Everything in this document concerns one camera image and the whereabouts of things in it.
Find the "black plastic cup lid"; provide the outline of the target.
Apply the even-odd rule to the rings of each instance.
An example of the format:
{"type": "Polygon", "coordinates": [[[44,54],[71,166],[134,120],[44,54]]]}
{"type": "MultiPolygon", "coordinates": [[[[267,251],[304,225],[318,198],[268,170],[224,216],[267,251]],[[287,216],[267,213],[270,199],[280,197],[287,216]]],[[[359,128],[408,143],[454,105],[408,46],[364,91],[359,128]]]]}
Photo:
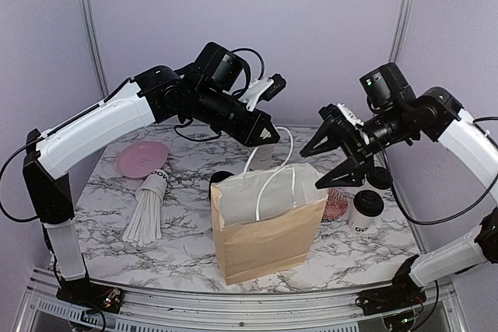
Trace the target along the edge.
{"type": "Polygon", "coordinates": [[[353,198],[356,210],[367,217],[377,217],[384,210],[384,201],[374,190],[361,190],[353,198]]]}

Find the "white paper coffee cup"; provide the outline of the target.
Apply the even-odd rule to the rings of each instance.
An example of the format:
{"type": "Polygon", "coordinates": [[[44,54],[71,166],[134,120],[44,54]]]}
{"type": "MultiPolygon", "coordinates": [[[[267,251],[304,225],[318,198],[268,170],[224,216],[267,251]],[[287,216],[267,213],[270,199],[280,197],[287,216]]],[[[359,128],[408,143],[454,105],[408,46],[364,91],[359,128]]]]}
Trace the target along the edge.
{"type": "Polygon", "coordinates": [[[348,226],[355,234],[372,233],[375,231],[374,222],[377,218],[380,218],[380,215],[364,215],[356,208],[352,208],[349,215],[348,226]]]}

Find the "brown paper bag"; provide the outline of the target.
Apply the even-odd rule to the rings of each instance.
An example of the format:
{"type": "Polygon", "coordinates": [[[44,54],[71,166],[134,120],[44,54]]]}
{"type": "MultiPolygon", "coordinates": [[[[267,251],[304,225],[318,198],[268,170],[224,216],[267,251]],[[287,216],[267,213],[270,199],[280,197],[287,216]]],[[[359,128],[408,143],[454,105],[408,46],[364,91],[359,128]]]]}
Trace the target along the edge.
{"type": "Polygon", "coordinates": [[[310,163],[243,171],[210,183],[216,258],[227,285],[301,265],[321,224],[328,191],[310,163]]]}

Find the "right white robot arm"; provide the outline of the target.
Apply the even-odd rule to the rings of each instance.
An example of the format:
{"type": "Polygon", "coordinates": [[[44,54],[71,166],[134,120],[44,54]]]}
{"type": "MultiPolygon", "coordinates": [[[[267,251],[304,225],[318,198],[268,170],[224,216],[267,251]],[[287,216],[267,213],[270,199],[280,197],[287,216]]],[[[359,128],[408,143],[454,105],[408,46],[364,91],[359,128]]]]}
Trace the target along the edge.
{"type": "MultiPolygon", "coordinates": [[[[399,67],[390,62],[360,78],[373,113],[357,118],[343,104],[329,104],[319,114],[322,124],[301,149],[302,157],[341,149],[345,161],[319,179],[318,189],[357,187],[373,169],[373,157],[400,142],[409,145],[425,135],[453,154],[497,198],[497,143],[446,89],[436,86],[417,96],[399,67]]],[[[386,289],[386,301],[401,307],[416,290],[478,264],[497,262],[497,211],[461,238],[407,260],[386,289]]]]}

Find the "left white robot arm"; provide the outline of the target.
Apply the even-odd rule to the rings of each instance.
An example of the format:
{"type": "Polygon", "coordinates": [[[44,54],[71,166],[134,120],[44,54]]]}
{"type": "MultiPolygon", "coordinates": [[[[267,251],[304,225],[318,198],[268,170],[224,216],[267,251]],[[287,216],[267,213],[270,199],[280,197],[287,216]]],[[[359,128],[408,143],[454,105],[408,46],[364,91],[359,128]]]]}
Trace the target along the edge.
{"type": "Polygon", "coordinates": [[[278,73],[247,79],[241,92],[232,93],[241,73],[250,69],[236,51],[209,42],[183,68],[153,67],[57,127],[28,134],[23,178],[67,290],[79,303],[93,304],[99,293],[76,238],[69,170],[121,136],[172,117],[201,121],[247,147],[275,144],[279,133],[256,106],[280,93],[286,80],[278,73]]]}

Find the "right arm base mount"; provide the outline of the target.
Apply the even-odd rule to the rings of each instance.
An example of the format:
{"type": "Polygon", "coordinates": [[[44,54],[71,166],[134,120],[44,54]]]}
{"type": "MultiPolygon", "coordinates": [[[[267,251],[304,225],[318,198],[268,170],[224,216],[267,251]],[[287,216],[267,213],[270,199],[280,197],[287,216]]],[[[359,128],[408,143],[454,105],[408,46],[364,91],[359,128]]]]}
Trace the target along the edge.
{"type": "Polygon", "coordinates": [[[411,266],[418,257],[416,254],[407,259],[396,271],[389,286],[363,290],[357,294],[355,304],[365,316],[422,305],[426,301],[423,289],[409,276],[411,266]]]}

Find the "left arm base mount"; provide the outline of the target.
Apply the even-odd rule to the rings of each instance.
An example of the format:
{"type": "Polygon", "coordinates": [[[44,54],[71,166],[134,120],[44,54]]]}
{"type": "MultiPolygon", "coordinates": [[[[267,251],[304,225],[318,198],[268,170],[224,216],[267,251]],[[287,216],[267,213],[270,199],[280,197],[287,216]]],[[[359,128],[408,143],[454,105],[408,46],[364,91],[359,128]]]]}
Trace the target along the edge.
{"type": "Polygon", "coordinates": [[[109,285],[93,283],[89,276],[74,281],[59,278],[57,298],[91,308],[91,310],[116,313],[121,310],[124,291],[109,285]]]}

